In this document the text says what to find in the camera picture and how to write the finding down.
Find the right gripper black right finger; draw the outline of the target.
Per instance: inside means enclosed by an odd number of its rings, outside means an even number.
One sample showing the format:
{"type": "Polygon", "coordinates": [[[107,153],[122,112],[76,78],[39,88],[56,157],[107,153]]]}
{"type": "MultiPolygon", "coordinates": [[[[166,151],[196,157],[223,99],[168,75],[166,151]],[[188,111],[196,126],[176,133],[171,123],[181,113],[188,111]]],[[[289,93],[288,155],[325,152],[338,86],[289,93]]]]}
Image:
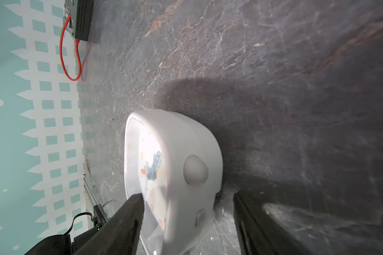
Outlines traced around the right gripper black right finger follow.
{"type": "Polygon", "coordinates": [[[234,194],[234,222],[243,255],[308,255],[309,250],[274,221],[259,197],[234,194]]]}

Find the white alarm device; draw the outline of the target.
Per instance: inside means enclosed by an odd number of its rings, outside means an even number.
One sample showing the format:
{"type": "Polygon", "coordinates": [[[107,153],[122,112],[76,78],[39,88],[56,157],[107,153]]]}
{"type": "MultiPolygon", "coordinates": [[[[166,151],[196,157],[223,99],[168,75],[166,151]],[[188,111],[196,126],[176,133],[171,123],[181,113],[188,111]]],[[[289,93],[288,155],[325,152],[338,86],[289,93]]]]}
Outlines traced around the white alarm device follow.
{"type": "Polygon", "coordinates": [[[183,255],[214,223],[223,160],[212,132],[176,112],[139,110],[124,140],[126,196],[144,198],[140,240],[149,255],[183,255]]]}

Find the black box device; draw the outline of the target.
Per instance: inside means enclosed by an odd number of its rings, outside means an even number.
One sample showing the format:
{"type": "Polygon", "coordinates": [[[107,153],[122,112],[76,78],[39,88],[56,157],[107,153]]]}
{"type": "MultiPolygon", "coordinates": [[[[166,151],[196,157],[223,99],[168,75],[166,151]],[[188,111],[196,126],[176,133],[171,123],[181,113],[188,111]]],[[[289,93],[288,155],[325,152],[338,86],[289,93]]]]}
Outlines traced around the black box device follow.
{"type": "Polygon", "coordinates": [[[93,0],[65,0],[63,22],[70,17],[66,31],[74,39],[88,40],[93,6],[93,0]]]}

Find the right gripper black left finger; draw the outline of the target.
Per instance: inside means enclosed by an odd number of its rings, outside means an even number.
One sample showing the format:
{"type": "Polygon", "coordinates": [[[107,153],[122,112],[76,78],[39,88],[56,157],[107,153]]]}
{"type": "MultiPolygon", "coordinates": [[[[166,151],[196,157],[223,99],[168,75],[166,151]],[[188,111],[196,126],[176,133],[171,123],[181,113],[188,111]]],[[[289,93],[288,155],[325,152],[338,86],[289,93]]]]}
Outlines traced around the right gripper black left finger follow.
{"type": "Polygon", "coordinates": [[[143,223],[142,194],[132,195],[112,218],[76,252],[77,255],[134,255],[143,223]]]}

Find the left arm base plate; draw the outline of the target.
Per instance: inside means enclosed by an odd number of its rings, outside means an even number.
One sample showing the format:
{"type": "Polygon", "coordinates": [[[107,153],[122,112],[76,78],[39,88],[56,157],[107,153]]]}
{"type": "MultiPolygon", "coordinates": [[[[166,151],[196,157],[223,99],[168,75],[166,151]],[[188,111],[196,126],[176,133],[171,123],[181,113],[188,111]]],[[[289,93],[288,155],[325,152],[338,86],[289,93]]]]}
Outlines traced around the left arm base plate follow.
{"type": "Polygon", "coordinates": [[[89,184],[87,183],[86,174],[84,174],[84,189],[86,195],[87,212],[92,213],[92,222],[94,227],[100,230],[106,224],[106,219],[103,213],[102,205],[97,203],[94,194],[91,191],[89,184]]]}

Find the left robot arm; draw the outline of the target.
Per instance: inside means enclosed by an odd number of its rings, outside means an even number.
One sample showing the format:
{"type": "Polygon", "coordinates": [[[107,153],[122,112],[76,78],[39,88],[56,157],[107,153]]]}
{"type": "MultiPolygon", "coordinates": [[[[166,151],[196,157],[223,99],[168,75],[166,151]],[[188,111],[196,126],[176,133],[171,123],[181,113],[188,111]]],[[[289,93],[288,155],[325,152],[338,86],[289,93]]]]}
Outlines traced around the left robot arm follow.
{"type": "Polygon", "coordinates": [[[84,233],[71,241],[70,235],[53,235],[41,240],[25,255],[74,255],[93,236],[84,233]]]}

